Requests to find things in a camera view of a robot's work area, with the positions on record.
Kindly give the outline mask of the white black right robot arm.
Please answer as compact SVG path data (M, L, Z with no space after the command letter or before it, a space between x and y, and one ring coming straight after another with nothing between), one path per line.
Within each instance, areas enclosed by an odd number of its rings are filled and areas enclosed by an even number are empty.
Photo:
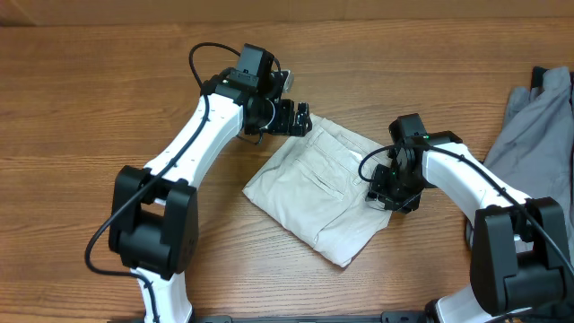
M470 284L431 301L421 322L571 322L573 266L561 206L532 198L487 170L450 131L394 135L367 201L409 213L438 188L472 227Z

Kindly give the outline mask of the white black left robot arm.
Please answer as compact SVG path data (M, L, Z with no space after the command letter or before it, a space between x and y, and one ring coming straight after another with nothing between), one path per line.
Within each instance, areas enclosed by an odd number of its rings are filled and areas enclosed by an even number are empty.
M109 248L139 283L145 322L190 322L184 272L198 240L197 190L239 134L303 136L309 106L285 99L288 70L227 68L202 84L196 111L158 156L117 175Z

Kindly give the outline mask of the beige cotton shorts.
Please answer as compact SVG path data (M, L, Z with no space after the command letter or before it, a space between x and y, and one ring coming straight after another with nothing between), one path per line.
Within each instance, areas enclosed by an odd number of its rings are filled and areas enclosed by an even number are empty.
M281 226L339 267L348 266L391 217L369 205L365 177L380 145L333 121L312 116L312 129L289 138L243 188Z

